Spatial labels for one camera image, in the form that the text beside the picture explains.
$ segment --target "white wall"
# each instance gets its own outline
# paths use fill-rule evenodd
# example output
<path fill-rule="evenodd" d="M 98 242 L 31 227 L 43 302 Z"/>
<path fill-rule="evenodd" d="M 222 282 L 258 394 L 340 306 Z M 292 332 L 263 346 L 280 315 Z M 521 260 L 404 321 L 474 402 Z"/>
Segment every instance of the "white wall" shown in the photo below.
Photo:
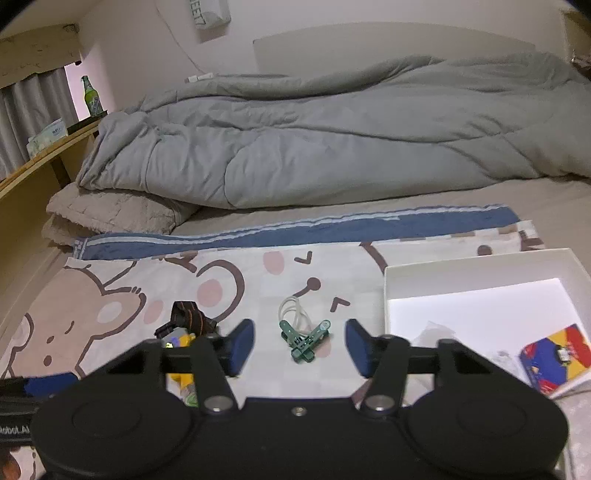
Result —
<path fill-rule="evenodd" d="M 565 55 L 558 11 L 563 0 L 229 0 L 232 22 L 213 33 L 195 29 L 187 0 L 156 1 L 181 45 L 211 72 L 256 72 L 256 38 L 359 21 L 475 28 Z M 154 0 L 103 0 L 79 25 L 84 61 L 67 70 L 81 118 L 88 116 L 83 74 L 89 75 L 103 106 L 114 111 L 196 73 L 158 17 Z"/>

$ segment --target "green bottle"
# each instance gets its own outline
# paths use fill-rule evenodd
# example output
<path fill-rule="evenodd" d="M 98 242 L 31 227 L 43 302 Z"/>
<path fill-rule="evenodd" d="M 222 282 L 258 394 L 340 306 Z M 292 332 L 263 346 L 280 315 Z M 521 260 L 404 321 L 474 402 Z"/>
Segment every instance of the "green bottle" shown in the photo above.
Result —
<path fill-rule="evenodd" d="M 103 112 L 99 92 L 92 88 L 88 75 L 82 77 L 82 82 L 84 82 L 84 101 L 86 102 L 90 116 L 97 116 Z"/>

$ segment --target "tissue box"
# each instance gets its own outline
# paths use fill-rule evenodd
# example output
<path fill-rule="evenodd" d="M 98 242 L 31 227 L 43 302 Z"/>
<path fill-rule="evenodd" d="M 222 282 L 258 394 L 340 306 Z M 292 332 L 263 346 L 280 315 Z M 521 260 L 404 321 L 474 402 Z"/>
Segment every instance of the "tissue box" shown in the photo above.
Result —
<path fill-rule="evenodd" d="M 52 143 L 58 141 L 60 138 L 63 138 L 66 135 L 66 124 L 61 118 L 58 118 L 56 121 L 47 125 L 41 131 L 41 133 L 29 138 L 29 143 L 27 144 L 29 158 L 39 155 L 42 150 L 45 150 Z"/>

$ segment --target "cartoon print bedsheet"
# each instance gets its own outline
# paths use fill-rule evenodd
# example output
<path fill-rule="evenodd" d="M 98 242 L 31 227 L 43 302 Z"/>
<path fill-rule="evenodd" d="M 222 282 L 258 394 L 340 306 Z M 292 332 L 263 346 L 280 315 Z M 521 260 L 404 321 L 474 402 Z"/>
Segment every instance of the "cartoon print bedsheet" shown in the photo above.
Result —
<path fill-rule="evenodd" d="M 365 379 L 345 348 L 344 325 L 357 318 L 373 335 L 384 332 L 386 266 L 543 247 L 531 222 L 519 222 L 412 241 L 212 249 L 136 261 L 69 259 L 24 316 L 0 372 L 83 377 L 153 338 L 174 301 L 192 300 L 219 322 L 222 334 L 243 318 L 255 322 L 254 350 L 240 377 L 230 379 L 240 403 L 247 396 L 359 395 Z M 292 295 L 314 323 L 332 323 L 310 364 L 293 362 L 278 327 L 278 306 Z M 11 455 L 6 478 L 39 476 L 43 467 L 34 450 Z"/>

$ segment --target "cartoon bear print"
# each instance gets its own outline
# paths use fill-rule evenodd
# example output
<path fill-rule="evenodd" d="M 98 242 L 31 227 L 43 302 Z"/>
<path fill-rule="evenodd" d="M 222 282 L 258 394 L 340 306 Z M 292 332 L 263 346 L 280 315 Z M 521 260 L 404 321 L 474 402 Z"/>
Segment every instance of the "cartoon bear print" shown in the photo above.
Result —
<path fill-rule="evenodd" d="M 40 377 L 70 371 L 84 377 L 80 363 L 91 344 L 123 331 L 146 303 L 145 294 L 138 288 L 106 288 L 135 263 L 105 283 L 90 272 L 89 265 L 60 270 L 21 322 L 17 334 L 20 344 L 13 346 L 2 377 Z"/>

